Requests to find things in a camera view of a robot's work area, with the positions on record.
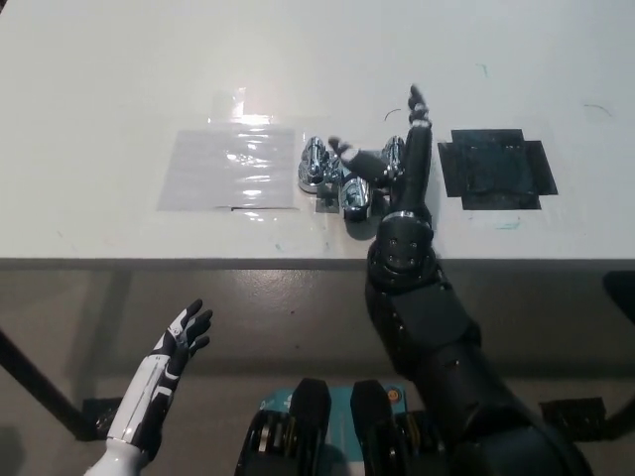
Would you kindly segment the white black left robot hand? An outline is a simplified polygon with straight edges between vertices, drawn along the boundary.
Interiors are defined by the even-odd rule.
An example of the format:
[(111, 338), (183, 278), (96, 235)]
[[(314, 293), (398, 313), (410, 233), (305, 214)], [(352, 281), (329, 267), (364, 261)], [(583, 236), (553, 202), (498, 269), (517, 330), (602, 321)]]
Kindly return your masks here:
[(209, 343), (211, 310), (201, 299), (185, 307), (144, 357), (110, 426), (108, 437), (148, 451), (161, 435), (186, 365)]

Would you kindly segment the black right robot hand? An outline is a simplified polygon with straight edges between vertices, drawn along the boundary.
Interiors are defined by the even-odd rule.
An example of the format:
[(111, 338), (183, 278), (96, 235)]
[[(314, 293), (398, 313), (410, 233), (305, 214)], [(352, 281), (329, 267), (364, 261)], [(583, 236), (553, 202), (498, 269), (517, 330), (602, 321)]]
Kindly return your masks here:
[(398, 167), (385, 164), (370, 151), (355, 148), (338, 137), (328, 139), (340, 161), (375, 188), (388, 189), (390, 204), (385, 217), (393, 214), (425, 216), (433, 130), (430, 109), (420, 89), (413, 84), (408, 99), (410, 129), (398, 154)]

